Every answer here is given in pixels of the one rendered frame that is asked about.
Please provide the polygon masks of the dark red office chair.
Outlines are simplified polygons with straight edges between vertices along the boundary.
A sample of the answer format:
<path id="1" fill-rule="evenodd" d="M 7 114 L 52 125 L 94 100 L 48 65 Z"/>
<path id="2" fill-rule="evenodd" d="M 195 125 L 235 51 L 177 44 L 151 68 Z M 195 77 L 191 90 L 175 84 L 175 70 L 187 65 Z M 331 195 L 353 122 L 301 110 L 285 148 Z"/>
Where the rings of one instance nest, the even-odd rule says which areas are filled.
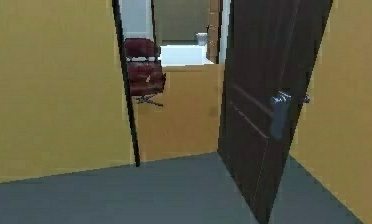
<path id="1" fill-rule="evenodd" d="M 151 39 L 126 38 L 124 41 L 130 94 L 138 104 L 162 107 L 152 98 L 164 92 L 166 74 L 163 72 L 160 48 Z"/>

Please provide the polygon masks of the white table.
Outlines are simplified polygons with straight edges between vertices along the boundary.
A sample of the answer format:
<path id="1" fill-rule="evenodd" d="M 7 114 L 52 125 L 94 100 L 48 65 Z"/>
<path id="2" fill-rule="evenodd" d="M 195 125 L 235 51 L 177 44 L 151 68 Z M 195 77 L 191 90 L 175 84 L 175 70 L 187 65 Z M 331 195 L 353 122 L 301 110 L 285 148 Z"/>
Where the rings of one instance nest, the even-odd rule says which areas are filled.
<path id="1" fill-rule="evenodd" d="M 159 59 L 164 67 L 212 64 L 206 53 L 206 46 L 165 45 L 161 46 Z"/>

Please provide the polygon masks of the tan wooden shelf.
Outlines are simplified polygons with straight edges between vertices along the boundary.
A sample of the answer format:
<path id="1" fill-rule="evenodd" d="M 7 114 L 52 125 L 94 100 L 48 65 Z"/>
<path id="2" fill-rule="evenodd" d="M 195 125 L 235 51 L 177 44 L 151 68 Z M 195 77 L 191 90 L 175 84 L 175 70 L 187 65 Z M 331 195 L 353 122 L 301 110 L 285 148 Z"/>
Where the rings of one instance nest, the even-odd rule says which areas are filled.
<path id="1" fill-rule="evenodd" d="M 222 2 L 223 0 L 209 0 L 209 14 L 208 14 L 208 42 L 207 42 L 207 58 L 217 63 L 219 61 L 219 45 L 220 45 L 220 26 L 222 16 Z"/>

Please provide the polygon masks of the dark brown room door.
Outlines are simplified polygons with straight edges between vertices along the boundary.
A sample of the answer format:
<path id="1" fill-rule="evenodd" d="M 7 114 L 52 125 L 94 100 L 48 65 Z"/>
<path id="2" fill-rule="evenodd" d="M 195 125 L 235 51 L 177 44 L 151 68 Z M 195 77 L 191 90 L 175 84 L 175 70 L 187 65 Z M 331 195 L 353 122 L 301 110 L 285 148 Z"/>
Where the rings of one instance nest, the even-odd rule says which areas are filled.
<path id="1" fill-rule="evenodd" d="M 218 153 L 258 224 L 269 224 L 333 0 L 231 0 Z M 270 98 L 292 96 L 281 140 Z"/>

